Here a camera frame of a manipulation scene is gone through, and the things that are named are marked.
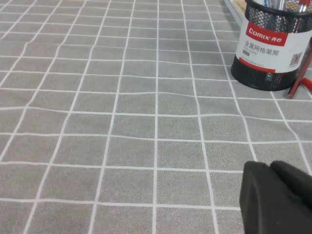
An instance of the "gray tablecloth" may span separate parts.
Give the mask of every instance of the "gray tablecloth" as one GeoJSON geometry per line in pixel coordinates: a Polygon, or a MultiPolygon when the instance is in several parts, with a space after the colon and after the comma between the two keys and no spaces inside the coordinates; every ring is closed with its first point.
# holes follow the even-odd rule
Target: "gray tablecloth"
{"type": "Polygon", "coordinates": [[[238,37],[222,0],[0,0],[0,233],[243,233],[244,162],[311,173],[312,95],[235,81],[238,37]]]}

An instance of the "white label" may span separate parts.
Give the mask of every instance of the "white label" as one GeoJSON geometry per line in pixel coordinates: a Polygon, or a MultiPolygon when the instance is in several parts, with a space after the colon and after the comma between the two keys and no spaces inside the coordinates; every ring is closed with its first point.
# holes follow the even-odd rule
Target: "white label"
{"type": "Polygon", "coordinates": [[[307,49],[312,31],[280,33],[243,20],[236,57],[256,70],[284,73],[296,70],[307,49]]]}

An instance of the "black plastic object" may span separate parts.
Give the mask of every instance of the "black plastic object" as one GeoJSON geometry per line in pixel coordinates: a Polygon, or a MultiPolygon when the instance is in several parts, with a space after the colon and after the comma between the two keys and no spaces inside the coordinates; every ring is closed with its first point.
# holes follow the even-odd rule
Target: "black plastic object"
{"type": "Polygon", "coordinates": [[[246,162],[240,208],[246,234],[311,234],[312,177],[276,161],[246,162]]]}
{"type": "MultiPolygon", "coordinates": [[[[297,1],[287,3],[288,11],[260,5],[253,0],[247,3],[245,17],[251,23],[268,30],[284,33],[302,33],[312,30],[312,9],[306,13],[294,12],[297,1]]],[[[287,73],[269,73],[248,67],[235,56],[231,73],[239,82],[259,90],[278,91],[289,88],[295,81],[296,70],[287,73]]]]}

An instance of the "table surface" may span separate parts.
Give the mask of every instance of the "table surface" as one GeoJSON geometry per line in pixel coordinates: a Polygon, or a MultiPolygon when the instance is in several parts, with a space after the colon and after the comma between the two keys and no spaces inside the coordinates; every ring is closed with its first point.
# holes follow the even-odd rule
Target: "table surface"
{"type": "Polygon", "coordinates": [[[238,38],[222,0],[0,0],[0,233],[242,234],[246,161],[311,173],[312,94],[238,83],[238,38]]]}

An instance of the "pencil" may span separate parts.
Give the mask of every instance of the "pencil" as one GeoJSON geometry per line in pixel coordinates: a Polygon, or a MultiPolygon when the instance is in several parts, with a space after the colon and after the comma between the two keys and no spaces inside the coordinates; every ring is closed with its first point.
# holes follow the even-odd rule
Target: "pencil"
{"type": "Polygon", "coordinates": [[[300,82],[301,82],[301,80],[302,80],[302,78],[303,78],[303,76],[304,76],[304,74],[305,74],[305,72],[306,72],[310,62],[311,62],[311,60],[312,60],[312,52],[310,52],[310,54],[309,54],[309,56],[308,56],[308,58],[307,58],[307,60],[306,60],[306,62],[304,64],[304,66],[302,67],[302,69],[300,71],[300,74],[299,74],[296,82],[293,84],[293,86],[289,90],[286,98],[288,98],[288,99],[292,99],[293,98],[293,96],[296,93],[297,88],[298,88],[298,86],[299,86],[299,84],[300,84],[300,82]]]}

